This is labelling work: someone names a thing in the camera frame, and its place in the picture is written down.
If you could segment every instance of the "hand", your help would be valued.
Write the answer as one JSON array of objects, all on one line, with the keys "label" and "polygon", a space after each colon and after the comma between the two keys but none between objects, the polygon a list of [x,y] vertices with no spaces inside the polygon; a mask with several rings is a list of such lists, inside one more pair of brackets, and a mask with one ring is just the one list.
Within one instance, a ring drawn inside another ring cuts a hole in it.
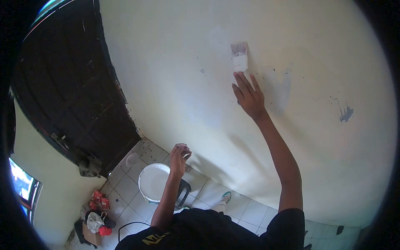
[{"label": "hand", "polygon": [[243,72],[233,73],[238,86],[232,83],[233,92],[243,110],[253,119],[258,120],[268,115],[264,106],[264,94],[253,74],[250,74],[254,89]]},{"label": "hand", "polygon": [[192,152],[184,143],[178,143],[174,146],[170,154],[171,174],[182,178],[185,173],[185,164]]}]

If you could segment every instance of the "black cable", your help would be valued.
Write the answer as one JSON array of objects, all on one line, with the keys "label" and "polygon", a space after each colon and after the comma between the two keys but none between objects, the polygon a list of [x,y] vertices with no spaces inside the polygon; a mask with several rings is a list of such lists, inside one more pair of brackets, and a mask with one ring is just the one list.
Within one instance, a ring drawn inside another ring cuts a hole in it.
[{"label": "black cable", "polygon": [[127,225],[130,225],[130,224],[133,224],[133,223],[142,223],[142,224],[145,224],[145,225],[147,225],[147,226],[150,226],[149,224],[146,224],[146,223],[144,223],[144,222],[139,222],[139,221],[131,222],[131,223],[128,223],[128,224],[126,224],[126,225],[123,225],[122,227],[120,227],[120,229],[118,229],[118,243],[120,242],[120,230],[121,230],[121,228],[124,228],[124,227],[126,227]]}]

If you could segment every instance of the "red bag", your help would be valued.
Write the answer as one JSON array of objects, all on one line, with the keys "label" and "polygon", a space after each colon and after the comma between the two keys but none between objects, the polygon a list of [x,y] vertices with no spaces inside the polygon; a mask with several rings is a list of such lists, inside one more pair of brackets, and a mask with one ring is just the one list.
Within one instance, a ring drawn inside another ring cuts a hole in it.
[{"label": "red bag", "polygon": [[104,197],[106,197],[106,194],[99,190],[95,190],[94,193],[92,194],[92,200],[97,202],[100,202],[100,199]]},{"label": "red bag", "polygon": [[101,208],[110,210],[110,200],[107,198],[101,198]]},{"label": "red bag", "polygon": [[106,226],[102,226],[101,228],[99,228],[99,234],[101,236],[106,236],[106,235],[110,235],[112,233],[112,229]]},{"label": "red bag", "polygon": [[92,209],[99,209],[99,206],[98,206],[97,203],[96,203],[95,201],[93,201],[93,200],[90,201],[89,206],[90,206]]}]

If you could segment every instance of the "leg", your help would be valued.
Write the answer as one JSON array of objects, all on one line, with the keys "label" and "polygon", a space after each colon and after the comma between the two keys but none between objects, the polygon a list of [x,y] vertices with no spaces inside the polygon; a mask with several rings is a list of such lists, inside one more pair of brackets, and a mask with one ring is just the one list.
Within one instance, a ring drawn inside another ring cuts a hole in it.
[{"label": "leg", "polygon": [[225,208],[226,208],[226,201],[221,200],[220,202],[218,202],[217,204],[215,204],[214,206],[212,206],[212,208],[210,208],[211,210],[217,211],[219,212],[224,212],[225,213]]},{"label": "leg", "polygon": [[230,191],[226,192],[225,194],[222,195],[221,200],[217,204],[212,206],[212,208],[210,209],[217,212],[225,213],[226,204],[230,201],[231,195],[232,194]]}]

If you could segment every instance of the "black t-shirt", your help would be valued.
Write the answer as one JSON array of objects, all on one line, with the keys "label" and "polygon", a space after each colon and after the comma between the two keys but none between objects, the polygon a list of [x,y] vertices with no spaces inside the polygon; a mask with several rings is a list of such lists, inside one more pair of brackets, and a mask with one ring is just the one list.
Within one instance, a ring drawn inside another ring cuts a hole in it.
[{"label": "black t-shirt", "polygon": [[259,237],[214,210],[192,208],[175,214],[170,228],[150,227],[126,236],[115,248],[130,249],[303,249],[304,213],[278,213]]}]

